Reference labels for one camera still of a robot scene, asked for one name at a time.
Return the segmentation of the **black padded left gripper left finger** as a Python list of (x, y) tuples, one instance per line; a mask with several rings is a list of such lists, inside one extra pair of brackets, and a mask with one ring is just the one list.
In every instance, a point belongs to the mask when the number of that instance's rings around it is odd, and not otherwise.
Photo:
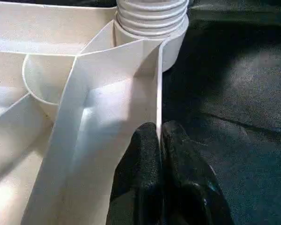
[(113, 177), (106, 223), (159, 225), (162, 217), (162, 175), (154, 123), (144, 123), (132, 135)]

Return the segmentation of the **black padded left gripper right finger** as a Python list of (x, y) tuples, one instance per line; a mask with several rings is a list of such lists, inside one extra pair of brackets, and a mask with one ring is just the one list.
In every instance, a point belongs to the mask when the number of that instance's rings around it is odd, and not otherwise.
[(212, 167), (176, 121), (162, 125), (166, 217), (170, 225), (232, 225)]

